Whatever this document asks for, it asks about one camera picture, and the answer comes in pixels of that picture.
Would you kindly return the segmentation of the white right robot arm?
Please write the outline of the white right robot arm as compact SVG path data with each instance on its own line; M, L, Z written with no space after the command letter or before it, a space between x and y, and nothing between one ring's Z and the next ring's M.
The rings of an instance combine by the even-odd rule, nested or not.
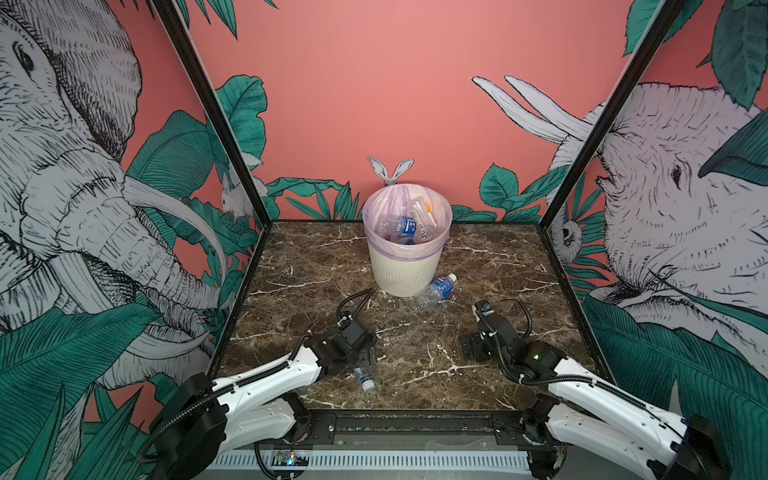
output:
M730 478L730 461L710 420L685 418L601 379L561 349L532 339L531 321L520 332L486 300L472 313L477 331L462 338L464 354L492 361L507 380L540 391L502 426L536 447L528 460L534 478L554 478L570 445L643 479Z

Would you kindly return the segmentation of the clear crushed bottle blue cap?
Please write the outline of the clear crushed bottle blue cap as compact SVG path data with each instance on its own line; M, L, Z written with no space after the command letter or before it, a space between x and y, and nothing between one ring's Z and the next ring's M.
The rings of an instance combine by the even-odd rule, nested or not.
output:
M374 372L370 366L356 367L353 374L363 392L370 392L376 388Z

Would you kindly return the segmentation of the blue label bottle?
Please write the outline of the blue label bottle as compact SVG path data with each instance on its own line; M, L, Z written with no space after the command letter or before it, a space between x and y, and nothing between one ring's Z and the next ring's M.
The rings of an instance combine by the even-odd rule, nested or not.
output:
M416 221L408 216L387 216L379 221L380 235L395 243L412 240L416 230Z
M440 302L448 299L457 283L457 276L450 273L444 277L435 278L418 296L419 306L431 309Z

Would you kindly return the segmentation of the beige label pill bottle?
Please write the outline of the beige label pill bottle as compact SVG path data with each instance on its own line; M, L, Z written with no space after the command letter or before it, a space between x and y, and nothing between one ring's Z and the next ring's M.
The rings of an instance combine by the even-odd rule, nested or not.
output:
M415 241L419 244L433 240L437 235L437 221L428 202L419 197L411 204L411 213L416 221Z

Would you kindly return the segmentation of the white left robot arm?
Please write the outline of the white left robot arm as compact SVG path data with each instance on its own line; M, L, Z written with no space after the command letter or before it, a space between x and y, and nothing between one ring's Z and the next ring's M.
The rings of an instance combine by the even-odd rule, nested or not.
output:
M329 330L307 332L284 356L247 372L189 377L150 425L137 461L153 479L192 479L221 454L262 440L300 440L311 415L295 390L371 365L375 332L344 316Z

